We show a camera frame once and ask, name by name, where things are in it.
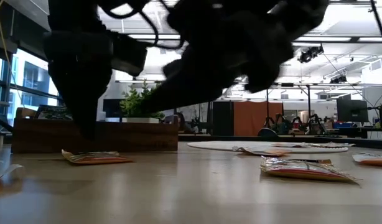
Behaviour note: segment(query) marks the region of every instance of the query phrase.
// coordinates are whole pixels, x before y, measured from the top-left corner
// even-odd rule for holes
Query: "potted plant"
[[[129,123],[159,123],[160,119],[163,119],[165,115],[162,112],[145,114],[140,110],[140,103],[143,99],[151,96],[155,88],[148,89],[146,81],[142,84],[142,92],[139,93],[135,88],[131,87],[129,93],[123,92],[125,97],[119,103],[124,118],[122,122]]]

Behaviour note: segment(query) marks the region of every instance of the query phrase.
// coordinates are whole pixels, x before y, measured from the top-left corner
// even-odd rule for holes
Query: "wooden box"
[[[13,153],[57,153],[61,152],[61,149],[119,152],[176,151],[177,131],[176,122],[174,124],[97,122],[96,139],[90,142],[82,138],[73,121],[16,118],[11,150]]]

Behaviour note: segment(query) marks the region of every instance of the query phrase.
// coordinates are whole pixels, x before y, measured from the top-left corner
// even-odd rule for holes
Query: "white round board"
[[[234,147],[256,148],[260,151],[265,149],[284,149],[292,151],[291,153],[331,153],[345,152],[347,147],[325,148],[325,147],[274,147],[273,144],[284,142],[260,142],[260,141],[207,141],[207,142],[190,142],[187,145],[199,149],[211,149],[222,151],[233,151]]]

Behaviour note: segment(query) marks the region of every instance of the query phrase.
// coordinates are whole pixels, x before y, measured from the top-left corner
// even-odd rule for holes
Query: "black cable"
[[[339,75],[342,75],[340,72],[339,72],[339,70],[333,65],[333,63],[329,60],[329,58],[325,55],[325,54],[323,54],[324,56],[325,56],[325,58],[328,60],[328,62],[332,65],[332,67],[336,70],[336,72],[337,73],[339,73]],[[373,105],[372,105],[372,103],[371,102],[369,102],[351,83],[349,83],[349,82],[347,82],[358,94],[360,94],[361,96],[362,96],[362,98],[367,102],[367,103],[369,103],[372,107],[374,107]]]
[[[378,104],[378,102],[379,102],[380,99],[382,99],[382,95],[380,95],[380,97],[378,98],[378,100],[375,102],[374,107],[376,107],[376,104]]]
[[[169,7],[165,2],[164,0],[159,0],[159,2],[165,7],[166,10],[168,10],[169,12],[172,10],[171,7]],[[158,44],[158,41],[159,41],[159,31],[158,31],[158,28],[155,26],[155,24],[151,21],[151,19],[142,11],[142,9],[144,8],[144,6],[140,9],[133,9],[131,12],[125,14],[125,15],[117,15],[107,9],[104,9],[103,8],[103,11],[109,15],[110,17],[114,18],[114,19],[126,19],[126,18],[129,18],[129,17],[132,17],[134,15],[136,15],[137,13],[140,14],[140,16],[148,23],[148,25],[151,27],[154,35],[155,35],[155,39],[154,39],[154,42],[150,45],[150,47],[159,47],[159,48],[162,48],[162,49],[167,49],[167,50],[177,50],[177,49],[181,49],[183,46],[184,46],[184,40],[180,38],[180,43],[177,45],[177,46],[166,46],[166,45],[160,45]]]
[[[376,5],[375,5],[375,0],[370,0],[370,2],[371,2],[373,14],[375,15],[376,23],[378,24],[380,36],[382,36],[382,22],[380,21],[378,10],[377,10]]]
[[[169,7],[166,2],[164,0],[158,0],[162,5],[163,7],[168,11],[170,12],[173,8]]]
[[[140,16],[148,23],[148,25],[151,27],[152,31],[154,32],[155,39],[154,39],[154,43],[152,44],[152,46],[155,47],[159,41],[158,28],[155,26],[155,24],[151,21],[151,19],[143,11],[139,11],[139,13],[140,13]]]
[[[117,15],[117,14],[111,12],[110,10],[107,10],[104,8],[102,8],[102,9],[105,12],[105,14],[109,15],[110,17],[112,17],[114,19],[127,19],[127,18],[132,17],[132,16],[137,14],[137,10],[135,10],[135,9],[133,9],[131,12],[129,12],[125,15]]]

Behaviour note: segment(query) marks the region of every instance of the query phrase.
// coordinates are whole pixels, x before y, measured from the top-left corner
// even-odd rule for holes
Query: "fluorescent light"
[[[294,42],[292,43],[293,46],[296,47],[320,47],[321,44],[319,43],[307,43],[307,42]]]
[[[241,101],[266,101],[266,98],[218,98],[217,100],[241,100]],[[277,99],[277,98],[269,98],[269,101],[307,101],[308,99]],[[310,99],[310,101],[327,101],[327,100],[318,100],[318,99]]]
[[[121,80],[121,81],[116,81],[118,83],[155,83],[156,81],[151,81],[151,80]]]
[[[154,40],[155,35],[154,34],[130,34],[130,37],[134,39],[144,39],[144,40]],[[165,40],[180,40],[180,35],[177,34],[160,34],[158,35],[159,39],[165,39]]]
[[[361,42],[382,42],[381,37],[361,37],[358,39]]]
[[[119,7],[116,7],[111,10],[111,12],[117,14],[117,15],[125,15],[133,10],[132,7],[130,7],[128,4],[123,4]]]
[[[296,41],[314,41],[314,42],[331,42],[331,41],[339,41],[339,42],[348,42],[351,37],[299,37]]]

